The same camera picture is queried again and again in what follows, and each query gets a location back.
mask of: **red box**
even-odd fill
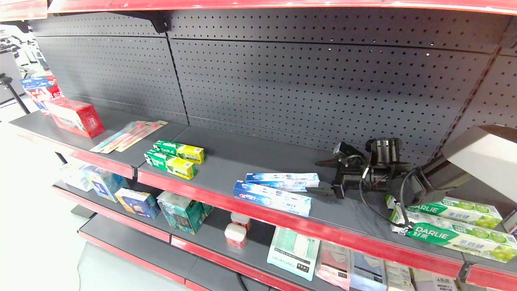
[[[88,138],[105,131],[92,104],[62,97],[50,99],[45,105],[59,128]]]

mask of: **pink package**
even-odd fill
[[[350,288],[350,250],[322,241],[316,262],[316,276],[345,290]]]

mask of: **white floor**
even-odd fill
[[[0,290],[189,290],[77,235],[87,220],[51,190],[60,160],[9,130],[21,116],[14,102],[0,106]]]

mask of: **gray pegboard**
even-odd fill
[[[510,18],[399,8],[177,10],[171,15],[169,36],[493,52]]]
[[[189,116],[431,155],[489,55],[419,48],[176,40]]]
[[[517,128],[517,57],[498,56],[448,140],[476,124]]]
[[[40,37],[38,43],[65,95],[120,103],[141,115],[175,115],[186,123],[165,38]]]
[[[164,36],[150,21],[109,12],[52,16],[31,20],[36,37],[41,36]]]

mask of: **small jar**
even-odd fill
[[[224,230],[224,236],[226,237],[226,243],[238,249],[244,249],[248,238],[246,237],[246,229],[243,226],[236,225],[233,223],[228,224]]]
[[[232,219],[232,223],[243,226],[246,229],[246,231],[250,230],[251,219],[249,217],[239,214],[237,212],[232,212],[232,214],[230,214],[230,218]]]

